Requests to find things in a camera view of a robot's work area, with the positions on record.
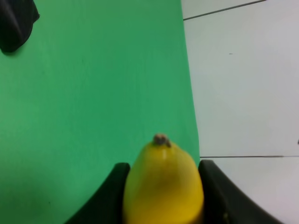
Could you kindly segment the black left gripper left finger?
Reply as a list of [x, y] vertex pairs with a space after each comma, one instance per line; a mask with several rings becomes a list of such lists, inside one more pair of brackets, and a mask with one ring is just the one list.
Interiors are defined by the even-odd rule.
[[122, 224], [122, 200], [128, 163], [117, 163], [92, 195], [67, 224]]

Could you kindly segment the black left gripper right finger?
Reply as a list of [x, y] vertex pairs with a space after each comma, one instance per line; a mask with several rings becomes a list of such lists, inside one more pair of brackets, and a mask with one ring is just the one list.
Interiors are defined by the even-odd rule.
[[280, 224], [244, 194], [212, 160], [201, 160], [205, 224]]

